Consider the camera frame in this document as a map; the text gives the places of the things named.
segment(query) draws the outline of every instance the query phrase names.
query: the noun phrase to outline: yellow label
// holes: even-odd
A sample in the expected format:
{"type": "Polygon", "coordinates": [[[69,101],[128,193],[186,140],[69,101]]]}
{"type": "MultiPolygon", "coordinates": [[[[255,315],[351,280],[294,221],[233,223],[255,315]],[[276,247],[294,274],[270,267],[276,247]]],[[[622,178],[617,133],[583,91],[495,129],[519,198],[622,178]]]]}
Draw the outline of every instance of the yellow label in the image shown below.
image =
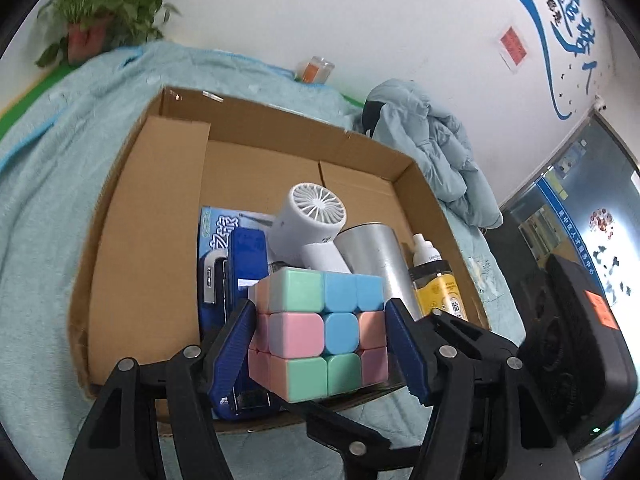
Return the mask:
{"type": "Polygon", "coordinates": [[[432,309],[439,308],[467,321],[462,297],[453,275],[443,274],[433,278],[426,286],[416,290],[415,295],[424,316],[428,315],[432,309]]]}

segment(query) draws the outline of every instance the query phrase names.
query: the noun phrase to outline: light blue jacket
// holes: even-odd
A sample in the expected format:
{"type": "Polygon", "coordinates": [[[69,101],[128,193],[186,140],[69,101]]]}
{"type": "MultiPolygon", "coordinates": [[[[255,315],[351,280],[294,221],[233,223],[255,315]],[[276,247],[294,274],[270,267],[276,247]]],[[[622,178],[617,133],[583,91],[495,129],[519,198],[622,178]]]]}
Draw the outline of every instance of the light blue jacket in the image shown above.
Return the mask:
{"type": "Polygon", "coordinates": [[[495,228],[502,214],[464,126],[413,81],[390,79],[367,101],[385,103],[373,139],[416,161],[434,194],[468,225],[495,228]]]}

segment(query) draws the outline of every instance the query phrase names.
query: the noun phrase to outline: pink cube tile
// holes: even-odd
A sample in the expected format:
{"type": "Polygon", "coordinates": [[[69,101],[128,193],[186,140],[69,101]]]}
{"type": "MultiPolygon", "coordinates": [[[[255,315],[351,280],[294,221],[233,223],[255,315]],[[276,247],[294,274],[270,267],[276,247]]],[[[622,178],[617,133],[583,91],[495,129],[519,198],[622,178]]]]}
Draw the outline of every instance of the pink cube tile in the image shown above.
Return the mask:
{"type": "Polygon", "coordinates": [[[269,316],[269,352],[283,359],[317,357],[324,350],[324,323],[315,312],[269,316]]]}
{"type": "Polygon", "coordinates": [[[358,314],[360,348],[369,350],[386,346],[385,313],[382,310],[358,314]]]}
{"type": "Polygon", "coordinates": [[[255,285],[249,287],[249,299],[254,302],[255,309],[259,314],[266,314],[269,311],[269,277],[261,279],[255,285]]]}
{"type": "Polygon", "coordinates": [[[360,350],[358,355],[360,356],[362,370],[362,386],[371,386],[372,384],[388,381],[389,363],[386,347],[360,350]]]}
{"type": "Polygon", "coordinates": [[[250,349],[248,357],[249,377],[269,390],[271,386],[271,355],[250,349]]]}
{"type": "Polygon", "coordinates": [[[258,352],[269,351],[269,315],[258,314],[255,317],[255,332],[249,348],[258,352]]]}

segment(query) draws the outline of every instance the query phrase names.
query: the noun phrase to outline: black speaker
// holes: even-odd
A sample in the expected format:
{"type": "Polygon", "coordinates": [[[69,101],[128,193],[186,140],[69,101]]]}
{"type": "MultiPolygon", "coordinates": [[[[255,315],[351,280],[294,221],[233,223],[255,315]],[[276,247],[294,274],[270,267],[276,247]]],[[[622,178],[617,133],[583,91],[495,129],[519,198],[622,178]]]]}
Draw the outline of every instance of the black speaker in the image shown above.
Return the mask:
{"type": "Polygon", "coordinates": [[[552,255],[546,272],[520,287],[514,296],[533,320],[518,357],[575,452],[629,406],[636,370],[606,298],[583,266],[552,255]]]}

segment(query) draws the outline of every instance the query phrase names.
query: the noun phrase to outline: silver cylinder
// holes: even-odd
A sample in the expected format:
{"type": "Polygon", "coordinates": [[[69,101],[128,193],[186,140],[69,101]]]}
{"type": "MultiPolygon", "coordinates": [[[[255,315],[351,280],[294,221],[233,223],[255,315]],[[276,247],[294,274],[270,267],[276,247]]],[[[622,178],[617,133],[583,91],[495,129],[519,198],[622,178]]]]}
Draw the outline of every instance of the silver cylinder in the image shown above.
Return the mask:
{"type": "Polygon", "coordinates": [[[399,298],[414,319],[422,317],[409,269],[391,227],[379,223],[357,225],[338,234],[334,244],[351,272],[383,279],[385,301],[399,298]]]}

